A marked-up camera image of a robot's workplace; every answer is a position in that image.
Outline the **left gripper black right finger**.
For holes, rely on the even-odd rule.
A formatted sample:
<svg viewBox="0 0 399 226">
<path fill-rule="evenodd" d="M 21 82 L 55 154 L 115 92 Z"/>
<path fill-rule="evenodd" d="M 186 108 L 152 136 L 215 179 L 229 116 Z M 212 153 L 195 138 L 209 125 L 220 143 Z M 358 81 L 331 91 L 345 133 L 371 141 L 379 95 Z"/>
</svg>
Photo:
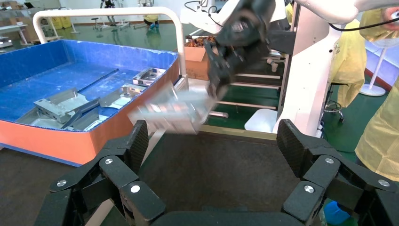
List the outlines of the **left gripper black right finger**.
<svg viewBox="0 0 399 226">
<path fill-rule="evenodd" d="M 343 205 L 360 226 L 396 226 L 399 188 L 388 178 L 342 157 L 326 140 L 308 136 L 289 119 L 279 122 L 278 148 L 300 179 L 282 212 L 310 226 L 326 199 Z"/>
</svg>

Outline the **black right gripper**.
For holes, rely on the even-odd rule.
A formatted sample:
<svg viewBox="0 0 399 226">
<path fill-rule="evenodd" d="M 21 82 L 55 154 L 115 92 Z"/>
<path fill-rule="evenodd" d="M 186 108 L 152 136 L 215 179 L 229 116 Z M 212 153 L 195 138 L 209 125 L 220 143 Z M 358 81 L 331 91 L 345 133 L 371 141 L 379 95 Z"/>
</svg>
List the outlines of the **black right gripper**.
<svg viewBox="0 0 399 226">
<path fill-rule="evenodd" d="M 238 63 L 233 75 L 260 78 L 268 71 L 265 59 L 270 48 L 264 42 L 266 31 L 275 10 L 273 0 L 239 0 L 218 33 L 218 43 L 204 42 L 208 56 L 207 92 L 214 99 L 222 99 L 231 82 L 231 70 L 226 61 L 225 46 L 240 47 Z"/>
</svg>

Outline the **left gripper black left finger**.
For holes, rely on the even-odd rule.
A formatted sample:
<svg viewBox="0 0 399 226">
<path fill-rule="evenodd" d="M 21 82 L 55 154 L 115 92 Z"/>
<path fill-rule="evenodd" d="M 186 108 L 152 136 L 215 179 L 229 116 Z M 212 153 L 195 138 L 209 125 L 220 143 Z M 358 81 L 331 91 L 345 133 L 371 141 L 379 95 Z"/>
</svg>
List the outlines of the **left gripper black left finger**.
<svg viewBox="0 0 399 226">
<path fill-rule="evenodd" d="M 104 201 L 112 201 L 130 226 L 149 226 L 164 214 L 164 202 L 140 180 L 149 144 L 147 124 L 109 140 L 97 156 L 50 185 L 37 226 L 83 226 Z"/>
</svg>

